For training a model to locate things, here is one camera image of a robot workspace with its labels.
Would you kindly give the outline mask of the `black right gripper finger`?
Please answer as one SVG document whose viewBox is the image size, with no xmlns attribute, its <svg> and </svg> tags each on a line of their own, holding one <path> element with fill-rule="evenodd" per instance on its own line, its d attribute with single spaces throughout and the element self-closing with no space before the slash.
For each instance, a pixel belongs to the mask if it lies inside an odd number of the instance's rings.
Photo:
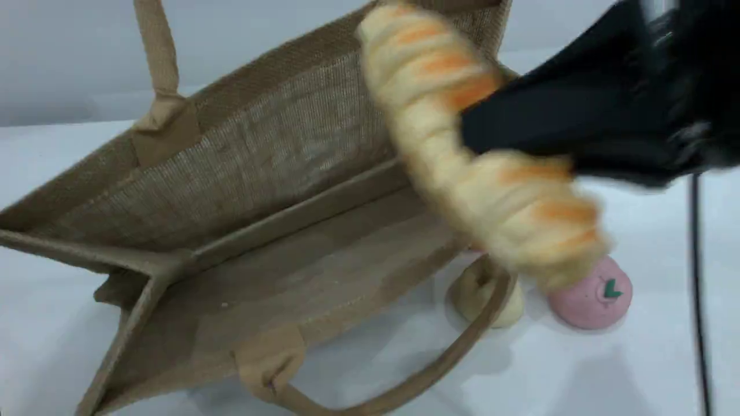
<svg viewBox="0 0 740 416">
<path fill-rule="evenodd" d="M 476 155 L 515 150 L 578 164 L 579 68 L 542 64 L 523 75 L 503 64 L 495 69 L 503 85 L 462 111 L 462 143 Z"/>
</svg>

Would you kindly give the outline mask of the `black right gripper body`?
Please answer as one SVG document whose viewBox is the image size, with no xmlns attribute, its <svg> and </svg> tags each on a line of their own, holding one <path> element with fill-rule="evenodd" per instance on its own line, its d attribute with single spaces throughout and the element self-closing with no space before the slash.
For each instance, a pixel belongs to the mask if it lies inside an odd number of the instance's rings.
<svg viewBox="0 0 740 416">
<path fill-rule="evenodd" d="M 579 174 L 663 186 L 738 166 L 738 2 L 679 1 L 648 18 L 618 1 L 558 59 L 584 96 L 555 146 Z"/>
</svg>

